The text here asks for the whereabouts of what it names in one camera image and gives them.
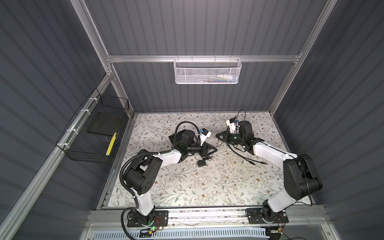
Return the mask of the black power adapter with cable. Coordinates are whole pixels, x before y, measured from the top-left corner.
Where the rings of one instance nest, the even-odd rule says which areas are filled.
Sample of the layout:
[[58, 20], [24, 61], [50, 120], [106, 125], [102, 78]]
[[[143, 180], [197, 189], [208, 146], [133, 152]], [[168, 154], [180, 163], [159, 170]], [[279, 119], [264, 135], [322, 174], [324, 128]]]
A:
[[[219, 141], [218, 141], [218, 142], [217, 142], [217, 145], [215, 146], [215, 147], [217, 148], [217, 151], [218, 151], [219, 146], [221, 146], [221, 145], [222, 145], [222, 143], [219, 144]], [[211, 161], [212, 158], [213, 158], [213, 154], [212, 154], [211, 156], [209, 156], [208, 158], [202, 158], [201, 160], [198, 160], [198, 161], [197, 161], [198, 167], [200, 168], [200, 167], [205, 167], [205, 166], [207, 166], [207, 161]]]

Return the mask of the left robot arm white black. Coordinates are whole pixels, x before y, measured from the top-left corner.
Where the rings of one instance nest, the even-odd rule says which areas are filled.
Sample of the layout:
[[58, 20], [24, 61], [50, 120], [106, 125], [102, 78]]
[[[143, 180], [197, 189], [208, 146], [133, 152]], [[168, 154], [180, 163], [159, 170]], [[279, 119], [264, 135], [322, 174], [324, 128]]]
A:
[[200, 155], [206, 161], [217, 151], [217, 148], [206, 142], [212, 133], [206, 128], [190, 121], [183, 121], [176, 126], [175, 133], [169, 136], [171, 148], [160, 152], [140, 150], [129, 159], [119, 173], [122, 187], [134, 198], [136, 212], [141, 217], [155, 214], [150, 190], [155, 183], [161, 168], [179, 164], [194, 154]]

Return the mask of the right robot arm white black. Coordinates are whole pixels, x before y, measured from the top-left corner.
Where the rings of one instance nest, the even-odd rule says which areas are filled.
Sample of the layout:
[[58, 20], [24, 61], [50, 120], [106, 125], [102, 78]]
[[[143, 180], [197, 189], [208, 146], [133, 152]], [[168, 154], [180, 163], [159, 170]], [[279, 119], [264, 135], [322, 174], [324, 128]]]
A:
[[244, 151], [269, 161], [283, 171], [284, 187], [263, 203], [261, 214], [266, 221], [270, 222], [297, 201], [323, 188], [309, 155], [289, 153], [256, 138], [248, 121], [229, 119], [226, 123], [227, 130], [216, 134], [217, 139], [228, 146], [240, 145]]

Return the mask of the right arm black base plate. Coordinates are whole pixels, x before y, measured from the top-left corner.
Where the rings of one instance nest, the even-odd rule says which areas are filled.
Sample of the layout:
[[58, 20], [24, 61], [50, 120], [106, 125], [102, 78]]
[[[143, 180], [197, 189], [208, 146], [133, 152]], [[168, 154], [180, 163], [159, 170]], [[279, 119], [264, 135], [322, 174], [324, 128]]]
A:
[[266, 208], [248, 208], [245, 214], [250, 224], [287, 224], [289, 222], [286, 212], [273, 212]]

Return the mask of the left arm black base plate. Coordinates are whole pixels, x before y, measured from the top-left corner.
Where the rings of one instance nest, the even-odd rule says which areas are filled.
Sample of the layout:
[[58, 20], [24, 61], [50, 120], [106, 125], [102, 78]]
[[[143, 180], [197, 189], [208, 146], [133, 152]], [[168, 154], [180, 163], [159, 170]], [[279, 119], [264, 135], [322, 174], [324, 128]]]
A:
[[154, 210], [149, 213], [148, 216], [140, 214], [136, 210], [132, 210], [128, 213], [129, 228], [140, 228], [140, 227], [166, 227], [168, 225], [168, 211]]

